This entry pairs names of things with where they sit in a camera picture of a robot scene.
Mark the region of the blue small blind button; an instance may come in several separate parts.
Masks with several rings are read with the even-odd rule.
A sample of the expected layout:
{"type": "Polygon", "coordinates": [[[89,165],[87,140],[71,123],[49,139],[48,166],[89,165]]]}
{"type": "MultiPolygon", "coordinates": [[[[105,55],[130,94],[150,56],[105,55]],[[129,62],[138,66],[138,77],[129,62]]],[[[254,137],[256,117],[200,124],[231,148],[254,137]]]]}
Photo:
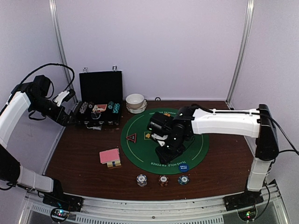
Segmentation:
{"type": "Polygon", "coordinates": [[[179,169],[180,172],[183,172],[183,173],[188,172],[189,171],[189,165],[186,164],[186,163],[182,163],[178,166],[178,169],[179,169]]]}

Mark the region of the dark blue green chip stack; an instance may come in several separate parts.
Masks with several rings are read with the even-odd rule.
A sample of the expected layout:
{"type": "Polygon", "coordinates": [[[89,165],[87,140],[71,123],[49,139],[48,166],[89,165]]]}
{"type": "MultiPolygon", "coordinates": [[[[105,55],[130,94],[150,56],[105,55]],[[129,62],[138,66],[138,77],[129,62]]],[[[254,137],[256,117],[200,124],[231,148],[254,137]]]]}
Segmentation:
{"type": "Polygon", "coordinates": [[[186,176],[186,175],[181,175],[181,176],[178,178],[178,183],[179,183],[180,185],[186,185],[186,184],[189,183],[189,181],[190,181],[190,179],[189,179],[189,177],[186,176]]]}

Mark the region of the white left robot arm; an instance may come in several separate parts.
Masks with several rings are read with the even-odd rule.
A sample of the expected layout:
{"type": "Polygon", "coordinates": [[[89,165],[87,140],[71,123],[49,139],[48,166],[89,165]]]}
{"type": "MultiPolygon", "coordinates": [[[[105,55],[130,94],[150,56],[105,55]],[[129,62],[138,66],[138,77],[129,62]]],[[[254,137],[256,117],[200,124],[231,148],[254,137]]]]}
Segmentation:
{"type": "Polygon", "coordinates": [[[11,134],[25,111],[40,112],[62,126],[76,122],[72,112],[66,113],[63,102],[74,95],[73,89],[64,90],[51,101],[47,98],[51,81],[44,75],[36,76],[32,82],[17,85],[0,113],[0,178],[25,189],[49,193],[49,200],[57,207],[67,203],[67,196],[58,189],[58,181],[23,167],[8,151],[11,134]]]}

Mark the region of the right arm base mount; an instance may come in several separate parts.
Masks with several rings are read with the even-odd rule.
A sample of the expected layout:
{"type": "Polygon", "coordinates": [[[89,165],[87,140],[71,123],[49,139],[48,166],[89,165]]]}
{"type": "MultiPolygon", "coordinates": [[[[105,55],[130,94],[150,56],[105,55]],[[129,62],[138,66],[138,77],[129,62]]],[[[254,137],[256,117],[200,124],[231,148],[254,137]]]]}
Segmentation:
{"type": "Polygon", "coordinates": [[[264,201],[261,195],[246,195],[244,193],[226,196],[223,198],[226,211],[239,210],[246,207],[254,206],[264,201]]]}

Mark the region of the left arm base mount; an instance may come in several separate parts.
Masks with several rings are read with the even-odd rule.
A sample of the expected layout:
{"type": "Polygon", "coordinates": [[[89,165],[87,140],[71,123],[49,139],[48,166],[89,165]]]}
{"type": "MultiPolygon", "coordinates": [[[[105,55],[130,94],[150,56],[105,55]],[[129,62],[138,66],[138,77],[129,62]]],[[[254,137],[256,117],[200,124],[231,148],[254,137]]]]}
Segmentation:
{"type": "Polygon", "coordinates": [[[42,192],[43,203],[52,207],[61,208],[67,211],[80,212],[83,204],[83,198],[79,196],[68,195],[63,192],[62,184],[54,179],[53,191],[50,193],[42,192]]]}

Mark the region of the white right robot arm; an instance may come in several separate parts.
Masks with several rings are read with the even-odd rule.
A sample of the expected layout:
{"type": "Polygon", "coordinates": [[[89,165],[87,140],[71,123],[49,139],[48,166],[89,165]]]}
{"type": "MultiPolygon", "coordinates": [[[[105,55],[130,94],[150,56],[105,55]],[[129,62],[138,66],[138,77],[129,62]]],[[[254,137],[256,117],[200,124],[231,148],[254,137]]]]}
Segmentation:
{"type": "Polygon", "coordinates": [[[199,105],[179,109],[175,117],[156,112],[150,118],[147,129],[159,146],[156,154],[162,164],[167,164],[184,151],[184,141],[193,135],[231,134],[256,139],[255,157],[247,180],[246,191],[240,194],[240,203],[251,205],[270,171],[271,163],[279,153],[277,131],[267,105],[257,109],[217,110],[199,105]]]}

